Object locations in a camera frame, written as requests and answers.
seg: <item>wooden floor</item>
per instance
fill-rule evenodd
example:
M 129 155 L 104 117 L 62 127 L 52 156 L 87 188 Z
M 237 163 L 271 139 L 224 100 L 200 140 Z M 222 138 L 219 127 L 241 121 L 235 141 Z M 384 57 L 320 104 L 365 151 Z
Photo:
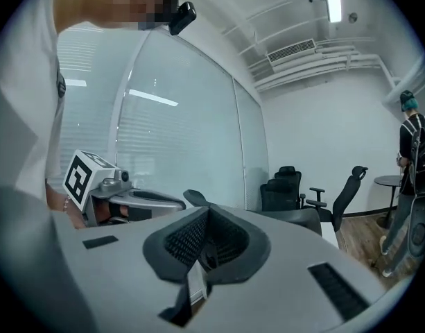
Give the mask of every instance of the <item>wooden floor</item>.
M 390 277 L 383 277 L 381 275 L 381 271 L 391 261 L 403 241 L 409 222 L 408 218 L 390 248 L 388 255 L 380 256 L 379 240 L 388 231 L 380 228 L 376 224 L 376 220 L 383 215 L 377 214 L 374 216 L 344 218 L 340 231 L 336 233 L 336 236 L 339 248 L 368 267 L 389 290 L 400 280 L 412 275 L 417 270 L 419 263 L 407 255 L 394 275 Z M 376 263 L 376 268 L 371 268 L 370 264 L 379 256 L 380 258 Z

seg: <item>man with backpack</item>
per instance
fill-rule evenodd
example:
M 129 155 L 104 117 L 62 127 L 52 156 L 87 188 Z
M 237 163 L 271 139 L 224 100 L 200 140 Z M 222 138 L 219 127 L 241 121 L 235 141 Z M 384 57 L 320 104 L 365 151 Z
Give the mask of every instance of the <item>man with backpack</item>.
M 415 190 L 413 180 L 411 180 L 411 164 L 413 164 L 412 150 L 413 138 L 415 135 L 420 134 L 423 128 L 425 131 L 425 116 L 420 114 L 418 103 L 412 92 L 406 90 L 400 95 L 401 111 L 405 113 L 407 120 L 405 120 L 400 127 L 400 152 L 397 158 L 397 165 L 404 168 L 404 176 L 401 181 L 401 188 L 399 194 L 399 204 L 397 211 L 394 215 L 389 233 L 387 236 L 380 238 L 380 251 L 382 255 L 387 255 L 388 251 L 396 239 L 398 232 L 405 223 L 405 220 L 411 213 L 411 207 L 415 198 Z M 403 261 L 406 253 L 408 252 L 408 233 L 406 233 L 404 241 L 397 250 L 395 256 L 392 258 L 391 263 L 382 272 L 382 276 L 387 278 L 392 275 L 398 265 Z

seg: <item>black office chair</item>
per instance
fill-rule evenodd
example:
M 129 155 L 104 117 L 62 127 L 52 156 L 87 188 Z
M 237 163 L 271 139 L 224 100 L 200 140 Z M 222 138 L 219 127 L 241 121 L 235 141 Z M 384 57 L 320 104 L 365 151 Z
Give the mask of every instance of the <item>black office chair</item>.
M 352 169 L 352 175 L 348 178 L 345 187 L 343 187 L 342 192 L 338 195 L 337 199 L 334 201 L 332 207 L 332 213 L 329 210 L 326 210 L 323 207 L 326 207 L 327 204 L 321 202 L 321 193 L 324 192 L 323 189 L 317 189 L 315 187 L 310 188 L 310 190 L 317 193 L 317 201 L 306 200 L 306 203 L 313 205 L 318 211 L 321 222 L 332 222 L 334 231 L 337 232 L 340 229 L 342 224 L 343 214 L 345 213 L 346 208 L 351 203 L 352 199 L 357 194 L 358 189 L 360 188 L 361 180 L 366 176 L 367 168 L 363 166 L 355 166 Z
M 292 186 L 286 179 L 271 179 L 260 186 L 262 211 L 296 210 L 296 196 Z
M 209 207 L 213 205 L 196 190 L 186 190 L 183 193 L 184 198 L 194 207 Z M 322 226 L 320 225 L 320 218 L 315 209 L 309 208 L 305 210 L 293 210 L 293 211 L 251 211 L 261 216 L 269 217 L 271 219 L 277 219 L 278 221 L 288 222 L 301 227 L 308 228 L 309 230 L 322 235 Z
M 297 199 L 295 208 L 298 210 L 303 207 L 305 194 L 300 194 L 300 181 L 302 181 L 302 173 L 296 171 L 293 166 L 283 166 L 279 169 L 278 173 L 274 175 L 276 179 L 285 179 L 292 187 L 292 192 Z

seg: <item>white wall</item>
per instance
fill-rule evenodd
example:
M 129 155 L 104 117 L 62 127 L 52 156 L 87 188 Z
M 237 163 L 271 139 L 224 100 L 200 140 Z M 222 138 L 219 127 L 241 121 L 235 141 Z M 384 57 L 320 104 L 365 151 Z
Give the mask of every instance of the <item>white wall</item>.
M 391 191 L 374 179 L 399 174 L 401 123 L 381 103 L 389 85 L 380 71 L 329 77 L 328 83 L 281 96 L 262 93 L 270 177 L 279 167 L 295 166 L 303 173 L 300 191 L 315 199 L 309 187 L 325 189 L 322 200 L 332 210 L 352 168 L 361 165 L 369 171 L 346 213 L 386 208 Z
M 246 64 L 236 49 L 201 15 L 180 33 L 180 37 L 200 49 L 234 77 L 255 101 L 261 104 Z

